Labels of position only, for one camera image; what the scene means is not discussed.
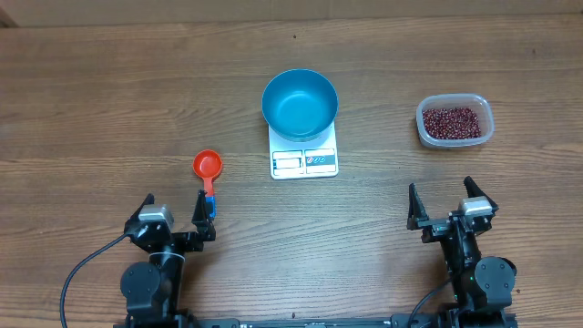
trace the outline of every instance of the bowl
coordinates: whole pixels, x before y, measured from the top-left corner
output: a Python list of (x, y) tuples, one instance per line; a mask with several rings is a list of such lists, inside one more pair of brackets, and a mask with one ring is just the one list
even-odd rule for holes
[[(431, 137), (425, 128), (423, 113), (432, 108), (470, 108), (477, 114), (481, 136), (479, 138), (464, 139), (438, 139)], [(490, 104), (482, 96), (475, 94), (445, 94), (427, 97), (417, 107), (416, 119), (421, 143), (433, 149), (457, 149), (483, 144), (492, 138), (495, 131), (494, 117), (492, 116)]]
[(285, 71), (267, 85), (261, 99), (267, 124), (291, 141), (318, 138), (338, 114), (332, 83), (310, 69)]

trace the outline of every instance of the bean pile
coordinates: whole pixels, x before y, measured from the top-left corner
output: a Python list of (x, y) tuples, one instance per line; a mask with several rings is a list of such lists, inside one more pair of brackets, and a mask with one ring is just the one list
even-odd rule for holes
[(423, 113), (427, 133), (438, 139), (465, 139), (482, 136), (477, 115), (470, 108), (433, 108)]

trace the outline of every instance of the digital scale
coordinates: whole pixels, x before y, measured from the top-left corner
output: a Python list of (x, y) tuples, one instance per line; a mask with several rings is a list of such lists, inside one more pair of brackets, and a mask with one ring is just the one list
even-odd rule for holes
[(335, 177), (338, 174), (334, 123), (310, 141), (290, 141), (271, 127), (269, 131), (272, 178), (306, 179)]

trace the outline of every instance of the wooden surface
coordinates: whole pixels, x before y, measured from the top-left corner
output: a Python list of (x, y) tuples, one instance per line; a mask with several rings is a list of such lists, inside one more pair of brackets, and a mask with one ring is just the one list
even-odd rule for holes
[[(518, 267), (509, 311), (579, 327), (582, 38), (583, 15), (0, 30), (0, 325), (58, 327), (69, 271), (148, 192), (191, 229), (190, 163), (216, 149), (218, 238), (189, 255), (181, 299), (201, 318), (411, 311), (445, 266), (405, 228), (407, 186), (444, 216), (471, 175), (501, 208), (482, 253)], [(338, 90), (336, 178), (270, 177), (261, 92), (293, 67)], [(486, 97), (496, 133), (424, 149), (416, 106), (452, 92)], [(120, 323), (119, 277), (146, 259), (124, 242), (83, 268), (69, 326)]]
[(578, 14), (583, 0), (0, 0), (19, 26)]

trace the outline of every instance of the cable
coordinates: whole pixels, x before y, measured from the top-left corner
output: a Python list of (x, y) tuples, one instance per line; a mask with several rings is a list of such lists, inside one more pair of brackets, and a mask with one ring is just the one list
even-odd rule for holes
[(71, 273), (69, 273), (69, 276), (66, 277), (65, 285), (63, 286), (63, 291), (61, 292), (61, 302), (59, 303), (59, 312), (61, 313), (61, 325), (63, 326), (63, 328), (67, 328), (67, 326), (66, 326), (66, 319), (65, 319), (65, 295), (66, 295), (66, 289), (69, 287), (69, 284), (71, 283), (71, 279), (73, 279), (73, 276), (75, 275), (75, 273), (77, 273), (77, 271), (79, 271), (79, 269), (81, 269), (81, 267), (83, 265), (85, 265), (87, 262), (93, 260), (93, 258), (95, 258), (96, 256), (98, 256), (102, 252), (107, 251), (109, 248), (111, 248), (112, 246), (114, 246), (118, 242), (122, 241), (127, 236), (128, 235), (126, 233), (124, 233), (121, 236), (117, 237), (114, 241), (110, 242), (109, 244), (107, 244), (104, 247), (102, 247), (101, 249), (99, 249), (98, 251), (96, 251), (93, 254), (87, 256), (83, 261), (81, 261), (73, 269), (73, 271)]
[(459, 242), (459, 248), (460, 248), (459, 270), (456, 274), (449, 277), (449, 279), (447, 279), (445, 282), (442, 282), (442, 284), (440, 284), (439, 286), (435, 287), (423, 299), (421, 299), (421, 301), (419, 301), (419, 303), (414, 307), (413, 311), (411, 312), (411, 315), (409, 316), (409, 321), (407, 322), (407, 325), (405, 326), (406, 328), (411, 328), (411, 325), (413, 324), (413, 318), (417, 315), (417, 312), (419, 311), (419, 309), (421, 309), (421, 307), (425, 304), (425, 302), (427, 302), (427, 300), (429, 300), (435, 294), (437, 294), (438, 292), (443, 290), (445, 286), (447, 286), (449, 283), (451, 283), (454, 279), (457, 279), (457, 277), (459, 277), (462, 274), (462, 272), (464, 271), (465, 253), (464, 253), (464, 237), (462, 237), (462, 231), (460, 228), (461, 222), (458, 220), (455, 220), (454, 223), (455, 223), (455, 231), (456, 231), (456, 235), (457, 235), (457, 242)]

